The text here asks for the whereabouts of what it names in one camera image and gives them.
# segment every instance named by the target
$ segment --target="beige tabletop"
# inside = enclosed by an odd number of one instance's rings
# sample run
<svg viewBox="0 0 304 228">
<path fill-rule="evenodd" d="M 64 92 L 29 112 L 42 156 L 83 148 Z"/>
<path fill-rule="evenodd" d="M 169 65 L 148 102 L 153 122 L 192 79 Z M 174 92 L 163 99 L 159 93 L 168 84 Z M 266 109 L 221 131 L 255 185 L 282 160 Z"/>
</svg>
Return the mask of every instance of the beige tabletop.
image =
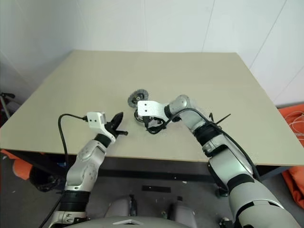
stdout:
<svg viewBox="0 0 304 228">
<path fill-rule="evenodd" d="M 123 111 L 119 136 L 107 156 L 206 162 L 182 122 L 151 135 L 135 122 L 127 98 L 146 89 L 149 100 L 167 103 L 180 94 L 196 100 L 221 123 L 256 164 L 304 165 L 304 149 L 272 101 L 235 53 L 142 53 L 74 51 L 1 128 L 1 148 L 63 153 L 57 119 Z M 64 117 L 68 152 L 94 138 L 86 122 Z"/>
</svg>

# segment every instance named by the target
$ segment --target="white wall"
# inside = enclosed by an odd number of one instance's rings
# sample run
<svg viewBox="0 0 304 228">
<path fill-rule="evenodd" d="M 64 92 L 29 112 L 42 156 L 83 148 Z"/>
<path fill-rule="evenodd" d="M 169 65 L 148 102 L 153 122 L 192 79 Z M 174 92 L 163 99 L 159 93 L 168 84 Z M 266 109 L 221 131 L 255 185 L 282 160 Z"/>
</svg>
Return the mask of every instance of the white wall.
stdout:
<svg viewBox="0 0 304 228">
<path fill-rule="evenodd" d="M 0 89 L 26 100 L 72 49 L 237 52 L 277 105 L 304 101 L 302 0 L 0 0 Z"/>
</svg>

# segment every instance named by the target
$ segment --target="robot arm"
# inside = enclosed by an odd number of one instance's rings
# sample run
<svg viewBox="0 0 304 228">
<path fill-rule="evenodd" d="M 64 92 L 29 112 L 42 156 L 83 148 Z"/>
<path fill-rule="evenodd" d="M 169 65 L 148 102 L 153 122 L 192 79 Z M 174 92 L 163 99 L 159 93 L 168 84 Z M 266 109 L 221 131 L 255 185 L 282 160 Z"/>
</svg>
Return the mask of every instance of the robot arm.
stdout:
<svg viewBox="0 0 304 228">
<path fill-rule="evenodd" d="M 90 129 L 97 133 L 97 136 L 78 153 L 75 163 L 69 169 L 59 210 L 54 212 L 50 228 L 65 227 L 88 220 L 86 206 L 99 167 L 105 159 L 106 149 L 115 143 L 118 135 L 128 134 L 117 130 L 123 113 L 116 114 L 111 122 L 106 122 L 104 113 L 89 112 L 86 116 Z"/>
<path fill-rule="evenodd" d="M 204 114 L 186 95 L 169 104 L 139 101 L 138 116 L 150 133 L 158 133 L 169 121 L 182 120 L 209 157 L 208 169 L 215 183 L 229 192 L 235 227 L 300 227 L 276 197 L 253 178 L 254 165 L 241 147 Z M 154 118 L 163 124 L 149 127 Z"/>
</svg>

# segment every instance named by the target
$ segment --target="floor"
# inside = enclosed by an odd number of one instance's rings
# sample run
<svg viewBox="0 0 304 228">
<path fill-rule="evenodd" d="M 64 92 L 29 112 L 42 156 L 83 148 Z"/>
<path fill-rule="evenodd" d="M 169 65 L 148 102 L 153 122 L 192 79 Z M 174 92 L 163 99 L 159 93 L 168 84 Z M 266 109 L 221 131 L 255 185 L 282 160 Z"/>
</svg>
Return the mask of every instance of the floor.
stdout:
<svg viewBox="0 0 304 228">
<path fill-rule="evenodd" d="M 12 161 L 1 155 L 1 228 L 38 227 L 59 195 L 56 191 L 39 192 L 29 181 L 17 178 L 12 172 Z M 304 209 L 297 206 L 281 175 L 264 181 L 283 206 L 304 227 Z M 171 187 L 171 193 L 142 191 L 142 185 Z M 112 200 L 134 194 L 140 216 L 161 217 L 168 205 L 182 196 L 195 213 L 200 228 L 217 228 L 222 217 L 231 218 L 228 198 L 218 199 L 214 184 L 202 182 L 162 181 L 128 178 L 98 178 L 88 204 L 90 218 L 102 217 Z"/>
</svg>

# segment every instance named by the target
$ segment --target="orange object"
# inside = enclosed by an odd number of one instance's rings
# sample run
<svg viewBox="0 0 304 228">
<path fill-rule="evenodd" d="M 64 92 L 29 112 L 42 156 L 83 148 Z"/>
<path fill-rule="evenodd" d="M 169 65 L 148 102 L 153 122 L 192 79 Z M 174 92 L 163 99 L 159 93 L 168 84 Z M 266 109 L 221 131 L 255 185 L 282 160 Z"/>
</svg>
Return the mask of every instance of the orange object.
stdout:
<svg viewBox="0 0 304 228">
<path fill-rule="evenodd" d="M 20 177 L 24 180 L 27 180 L 29 178 L 30 170 L 32 169 L 33 165 L 18 158 L 17 156 L 11 154 L 10 152 L 6 150 L 1 150 L 1 153 L 6 154 L 10 159 L 14 159 L 13 164 L 13 172 L 17 177 Z"/>
<path fill-rule="evenodd" d="M 279 111 L 304 146 L 304 104 L 281 108 Z M 282 175 L 294 201 L 304 209 L 304 166 L 292 167 Z"/>
</svg>

